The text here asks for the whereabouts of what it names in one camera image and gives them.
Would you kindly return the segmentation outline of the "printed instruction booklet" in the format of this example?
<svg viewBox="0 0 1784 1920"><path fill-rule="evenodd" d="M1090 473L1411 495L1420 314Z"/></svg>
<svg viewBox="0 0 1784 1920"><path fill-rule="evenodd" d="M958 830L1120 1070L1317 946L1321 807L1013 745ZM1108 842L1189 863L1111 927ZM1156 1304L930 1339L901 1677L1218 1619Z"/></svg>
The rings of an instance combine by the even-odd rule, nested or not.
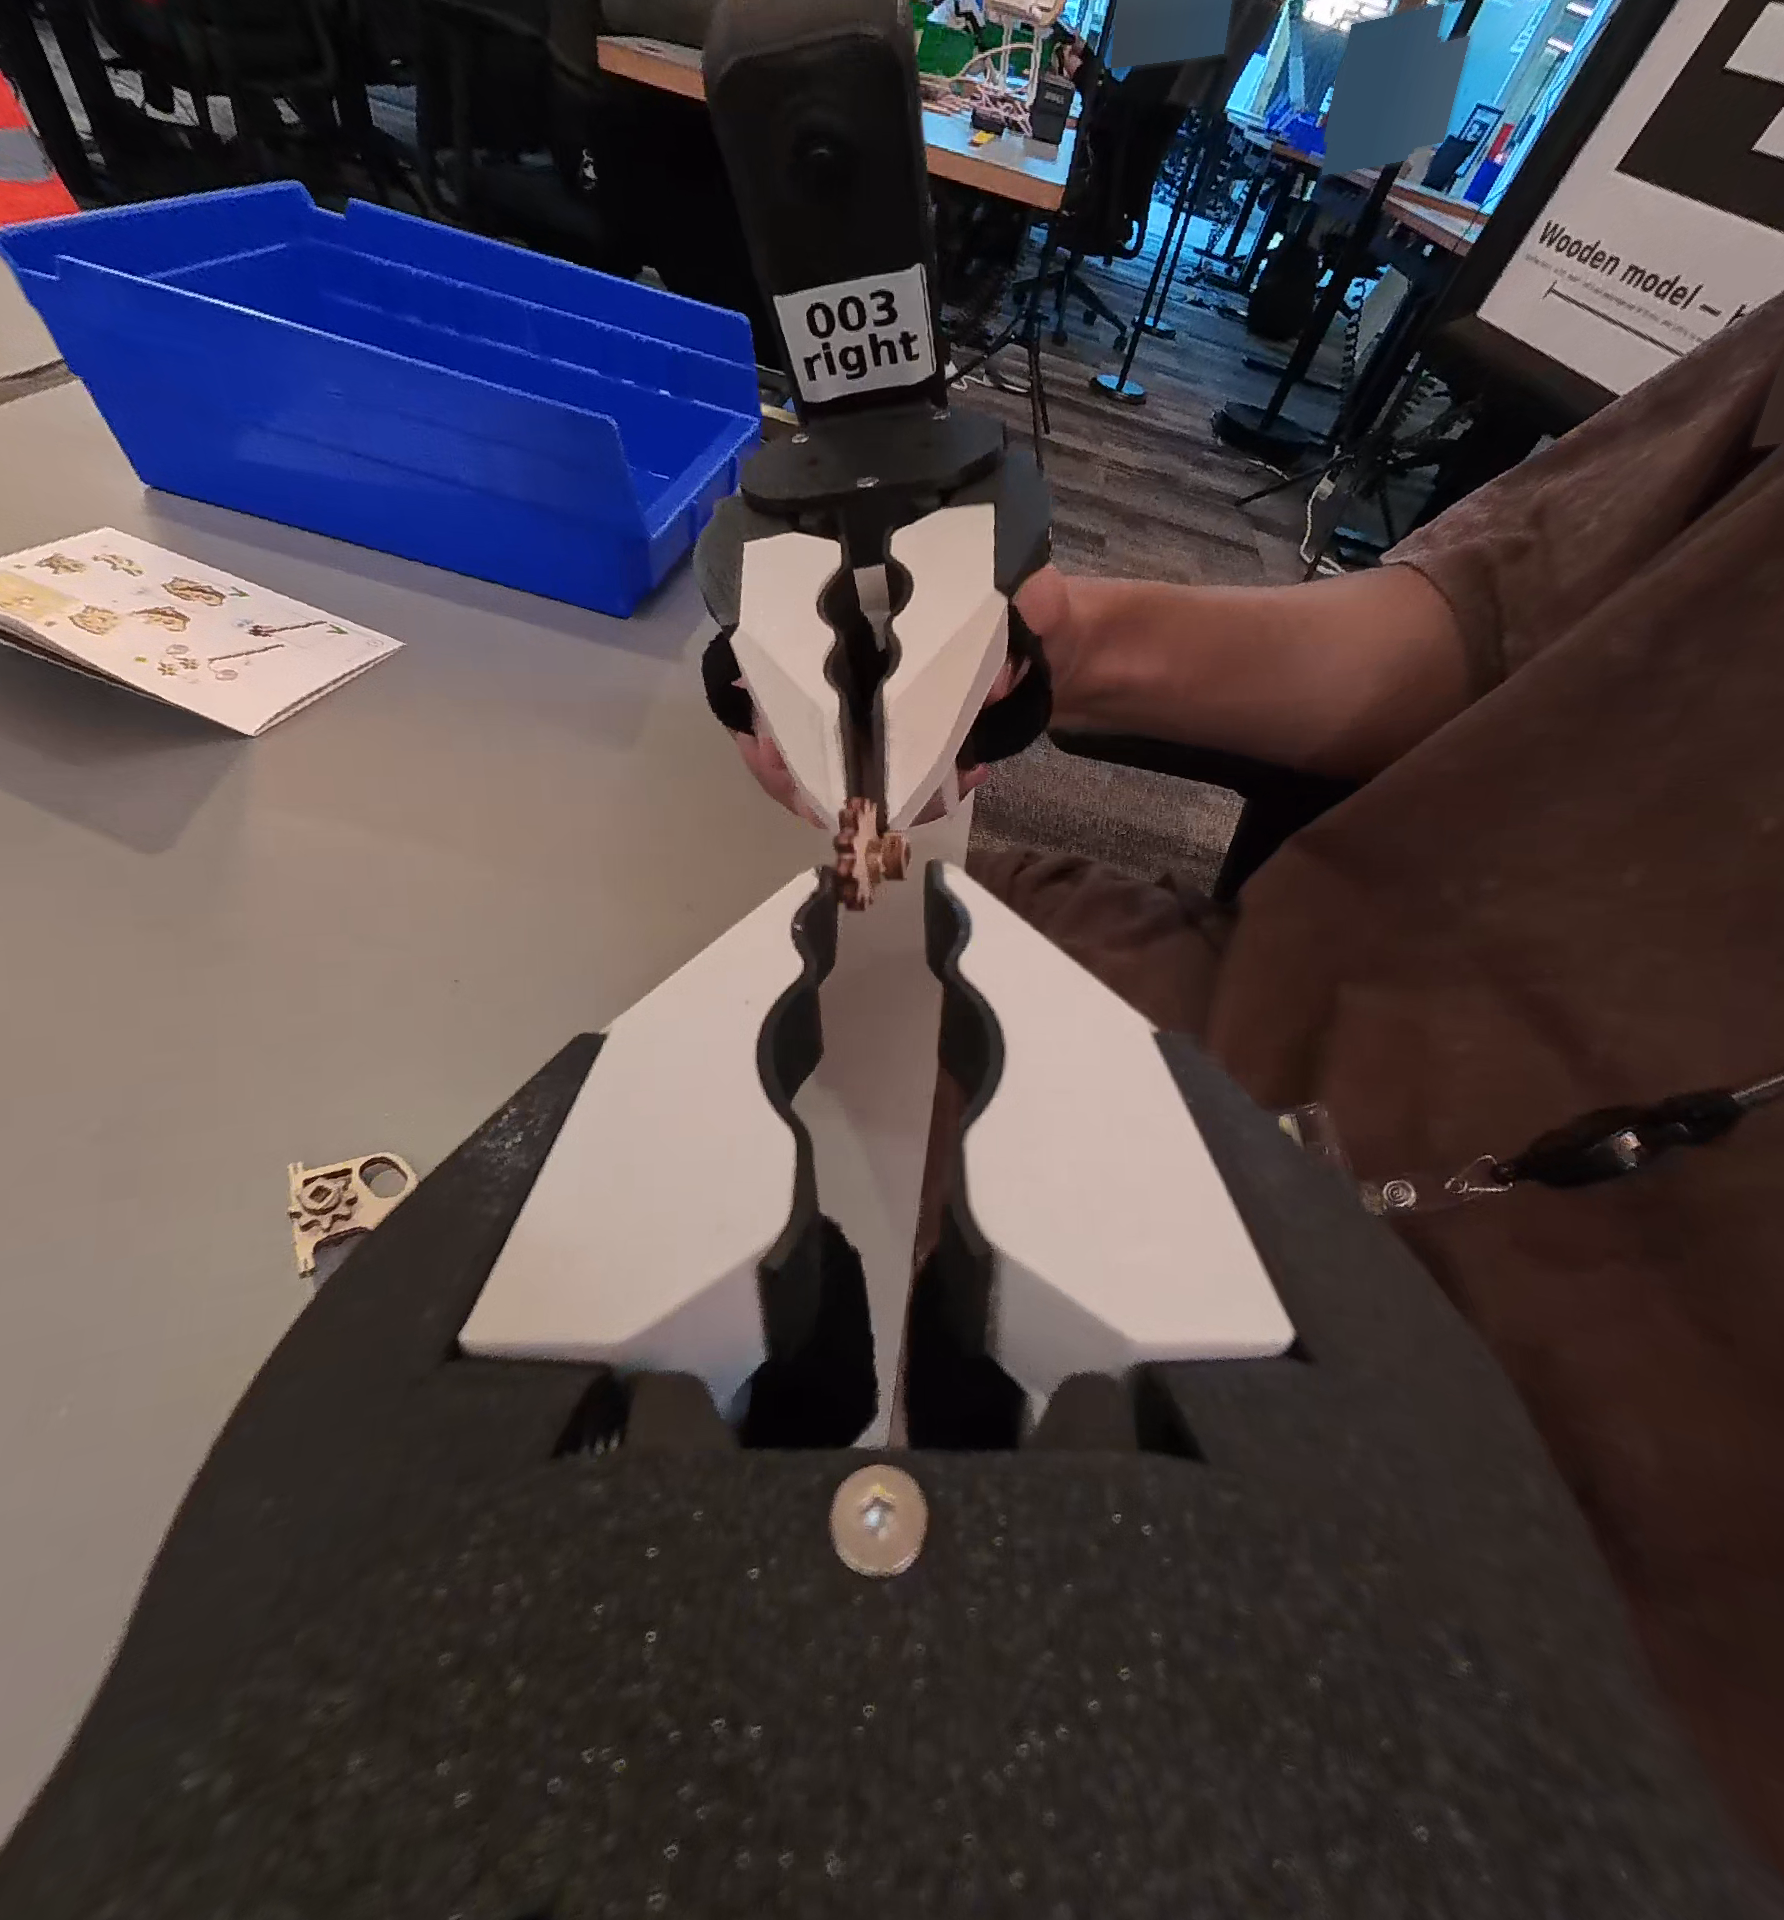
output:
<svg viewBox="0 0 1784 1920"><path fill-rule="evenodd" d="M113 529L0 557L0 645L255 740L399 640Z"/></svg>

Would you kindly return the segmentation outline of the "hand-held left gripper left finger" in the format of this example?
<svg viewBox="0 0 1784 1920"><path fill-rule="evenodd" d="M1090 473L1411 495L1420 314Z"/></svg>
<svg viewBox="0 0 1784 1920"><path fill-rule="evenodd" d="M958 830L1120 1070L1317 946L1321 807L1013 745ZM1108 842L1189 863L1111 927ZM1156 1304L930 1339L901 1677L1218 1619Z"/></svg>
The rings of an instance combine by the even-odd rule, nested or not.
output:
<svg viewBox="0 0 1784 1920"><path fill-rule="evenodd" d="M465 1356L757 1371L822 1303L814 1145L836 887L789 881L599 1039L459 1333Z"/></svg>

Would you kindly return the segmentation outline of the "wooden-top desk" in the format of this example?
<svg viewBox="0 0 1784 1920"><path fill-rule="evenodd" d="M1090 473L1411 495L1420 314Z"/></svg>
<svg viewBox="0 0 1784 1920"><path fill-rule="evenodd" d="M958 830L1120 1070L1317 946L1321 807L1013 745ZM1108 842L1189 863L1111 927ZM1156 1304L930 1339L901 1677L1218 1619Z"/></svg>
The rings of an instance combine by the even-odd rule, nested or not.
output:
<svg viewBox="0 0 1784 1920"><path fill-rule="evenodd" d="M596 43L602 74L701 105L701 56L695 49L643 36L602 34ZM1078 145L1072 118L1058 145L1020 133L975 137L971 115L922 103L926 167L933 181L950 181L1034 212L1055 212L1065 199Z"/></svg>

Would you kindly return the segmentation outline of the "person's right hand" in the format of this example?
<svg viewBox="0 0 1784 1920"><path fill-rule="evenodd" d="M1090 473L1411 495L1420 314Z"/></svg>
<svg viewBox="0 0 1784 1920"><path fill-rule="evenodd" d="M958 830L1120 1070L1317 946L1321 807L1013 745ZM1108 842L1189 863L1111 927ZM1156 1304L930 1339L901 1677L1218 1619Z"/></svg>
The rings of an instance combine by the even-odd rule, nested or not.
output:
<svg viewBox="0 0 1784 1920"><path fill-rule="evenodd" d="M1110 690L1104 676L1093 588L1111 583L1072 577L1055 565L1034 573L1013 596L1013 610L1038 636L1052 686L1052 723L1065 730L1104 732L1111 726L1102 706ZM751 730L728 730L745 772L766 797L795 818L819 827L822 820L804 791L791 779L773 740Z"/></svg>

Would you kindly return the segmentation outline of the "person's right forearm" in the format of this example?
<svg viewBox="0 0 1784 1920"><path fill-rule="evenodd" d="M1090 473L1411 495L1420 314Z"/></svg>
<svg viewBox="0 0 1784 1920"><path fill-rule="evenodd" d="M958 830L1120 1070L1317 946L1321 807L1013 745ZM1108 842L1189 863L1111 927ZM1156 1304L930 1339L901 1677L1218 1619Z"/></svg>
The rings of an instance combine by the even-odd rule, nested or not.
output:
<svg viewBox="0 0 1784 1920"><path fill-rule="evenodd" d="M1476 698L1447 601L1405 565L1272 588L1140 588L1093 716L1179 747L1366 779Z"/></svg>

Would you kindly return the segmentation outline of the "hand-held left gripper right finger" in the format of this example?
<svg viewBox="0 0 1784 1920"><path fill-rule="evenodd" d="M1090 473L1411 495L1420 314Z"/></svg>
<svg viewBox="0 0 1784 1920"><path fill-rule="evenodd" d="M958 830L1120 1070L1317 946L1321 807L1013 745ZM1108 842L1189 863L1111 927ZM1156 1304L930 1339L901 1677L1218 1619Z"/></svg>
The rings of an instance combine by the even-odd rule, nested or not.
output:
<svg viewBox="0 0 1784 1920"><path fill-rule="evenodd" d="M1007 1376L1282 1359L1295 1339L1160 1031L951 863L924 875L964 1099L950 1311Z"/></svg>

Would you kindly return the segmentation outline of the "black tripod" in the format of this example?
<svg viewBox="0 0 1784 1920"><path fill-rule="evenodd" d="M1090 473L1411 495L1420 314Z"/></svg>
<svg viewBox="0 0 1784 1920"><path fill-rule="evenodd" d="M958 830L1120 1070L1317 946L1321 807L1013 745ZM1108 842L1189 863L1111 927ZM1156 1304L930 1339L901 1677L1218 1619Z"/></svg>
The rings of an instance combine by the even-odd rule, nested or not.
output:
<svg viewBox="0 0 1784 1920"><path fill-rule="evenodd" d="M1470 246L1463 210L1389 168L1354 186L1333 274L1263 404L1231 402L1218 441L1263 471L1239 506L1288 501L1306 578L1380 558L1423 504L1456 402L1423 337Z"/></svg>

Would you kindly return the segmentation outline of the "small wooden gear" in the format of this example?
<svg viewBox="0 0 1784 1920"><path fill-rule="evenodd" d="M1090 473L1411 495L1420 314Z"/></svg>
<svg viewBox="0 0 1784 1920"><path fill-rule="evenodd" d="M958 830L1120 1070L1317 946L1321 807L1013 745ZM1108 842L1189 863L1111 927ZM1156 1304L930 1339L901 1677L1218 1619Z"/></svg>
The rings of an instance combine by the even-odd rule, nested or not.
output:
<svg viewBox="0 0 1784 1920"><path fill-rule="evenodd" d="M907 834L884 827L879 804L853 797L840 807L831 834L831 875L846 910L868 910L887 885L904 881L910 858Z"/></svg>

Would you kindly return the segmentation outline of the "black office chair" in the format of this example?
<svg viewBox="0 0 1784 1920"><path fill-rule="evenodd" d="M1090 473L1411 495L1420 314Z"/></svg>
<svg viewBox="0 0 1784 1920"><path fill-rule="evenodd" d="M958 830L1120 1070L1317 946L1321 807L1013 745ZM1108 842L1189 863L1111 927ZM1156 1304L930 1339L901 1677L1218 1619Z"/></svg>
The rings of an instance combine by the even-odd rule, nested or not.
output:
<svg viewBox="0 0 1784 1920"><path fill-rule="evenodd" d="M1115 76L1098 67L1082 88L1072 168L1048 217L1039 263L1010 290L1018 319L1050 300L1054 344L1068 341L1072 297L1083 325L1108 320L1113 348L1127 344L1129 325L1085 281L1082 263L1134 261L1144 249L1154 186L1175 135L1167 86L1157 69Z"/></svg>

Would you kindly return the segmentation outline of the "blue plastic bin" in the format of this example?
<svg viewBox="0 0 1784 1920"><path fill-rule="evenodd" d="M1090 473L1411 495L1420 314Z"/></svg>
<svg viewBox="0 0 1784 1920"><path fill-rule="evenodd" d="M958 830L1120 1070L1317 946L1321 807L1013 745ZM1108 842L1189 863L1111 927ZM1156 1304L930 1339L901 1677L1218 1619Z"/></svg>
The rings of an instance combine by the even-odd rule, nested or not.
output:
<svg viewBox="0 0 1784 1920"><path fill-rule="evenodd" d="M135 479L631 617L761 441L748 320L274 182L0 228Z"/></svg>

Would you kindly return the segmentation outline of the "flat wooden model part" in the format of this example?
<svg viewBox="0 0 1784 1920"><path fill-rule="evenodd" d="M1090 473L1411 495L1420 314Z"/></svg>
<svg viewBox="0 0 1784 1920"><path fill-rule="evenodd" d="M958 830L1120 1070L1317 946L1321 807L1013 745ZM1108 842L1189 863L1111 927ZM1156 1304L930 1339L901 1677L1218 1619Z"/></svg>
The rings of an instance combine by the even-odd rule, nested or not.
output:
<svg viewBox="0 0 1784 1920"><path fill-rule="evenodd" d="M394 1153L328 1165L290 1162L284 1170L284 1212L298 1276L315 1285L328 1249L375 1233L418 1185L414 1166Z"/></svg>

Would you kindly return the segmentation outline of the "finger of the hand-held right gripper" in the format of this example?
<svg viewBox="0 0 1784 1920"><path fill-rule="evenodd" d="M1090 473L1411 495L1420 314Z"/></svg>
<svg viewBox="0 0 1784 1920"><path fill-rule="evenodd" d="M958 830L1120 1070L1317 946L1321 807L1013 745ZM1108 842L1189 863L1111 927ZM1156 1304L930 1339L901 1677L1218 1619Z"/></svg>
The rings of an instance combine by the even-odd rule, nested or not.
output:
<svg viewBox="0 0 1784 1920"><path fill-rule="evenodd" d="M1007 657L1007 598L996 585L996 508L941 506L892 532L893 661L878 690L884 824L911 828L958 772Z"/></svg>
<svg viewBox="0 0 1784 1920"><path fill-rule="evenodd" d="M764 732L815 820L836 820L852 798L847 721L831 682L838 636L822 612L840 565L831 539L745 542L729 642Z"/></svg>

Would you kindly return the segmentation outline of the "white printed sign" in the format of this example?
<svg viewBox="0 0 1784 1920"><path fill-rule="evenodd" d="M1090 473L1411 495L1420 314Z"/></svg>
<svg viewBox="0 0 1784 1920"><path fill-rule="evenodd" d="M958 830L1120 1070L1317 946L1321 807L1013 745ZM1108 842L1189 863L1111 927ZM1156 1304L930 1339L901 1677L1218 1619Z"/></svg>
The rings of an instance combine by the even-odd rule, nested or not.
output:
<svg viewBox="0 0 1784 1920"><path fill-rule="evenodd" d="M1467 255L1473 343L1581 408L1784 293L1784 4L1620 4Z"/></svg>

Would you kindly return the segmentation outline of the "wooden marble run model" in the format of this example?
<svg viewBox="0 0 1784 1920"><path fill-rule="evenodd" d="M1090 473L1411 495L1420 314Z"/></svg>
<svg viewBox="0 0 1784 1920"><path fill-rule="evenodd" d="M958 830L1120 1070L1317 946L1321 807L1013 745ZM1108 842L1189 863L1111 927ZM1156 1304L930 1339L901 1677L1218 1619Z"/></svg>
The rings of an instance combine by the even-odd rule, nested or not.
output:
<svg viewBox="0 0 1784 1920"><path fill-rule="evenodd" d="M1055 148L1072 121L1074 85L1059 53L1068 4L962 3L940 4L931 25L951 25L973 43L950 78L954 107L977 135L1013 135Z"/></svg>

